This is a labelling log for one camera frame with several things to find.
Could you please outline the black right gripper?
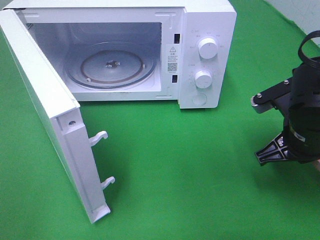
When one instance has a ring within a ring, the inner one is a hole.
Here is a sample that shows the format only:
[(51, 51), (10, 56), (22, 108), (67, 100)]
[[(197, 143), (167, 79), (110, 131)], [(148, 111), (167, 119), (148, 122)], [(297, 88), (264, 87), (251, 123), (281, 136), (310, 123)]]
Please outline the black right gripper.
[(255, 152), (260, 166), (272, 162), (297, 161), (301, 164), (320, 159), (320, 107), (294, 104), (281, 107), (283, 131), (264, 148)]

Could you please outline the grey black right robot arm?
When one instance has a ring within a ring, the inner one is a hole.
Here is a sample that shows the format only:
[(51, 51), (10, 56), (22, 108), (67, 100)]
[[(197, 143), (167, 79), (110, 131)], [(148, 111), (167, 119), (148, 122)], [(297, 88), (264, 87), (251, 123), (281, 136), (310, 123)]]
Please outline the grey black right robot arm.
[(320, 158), (320, 71), (302, 63), (292, 77), (254, 95), (251, 105), (257, 113), (272, 108), (284, 117), (283, 130), (255, 156), (260, 165)]

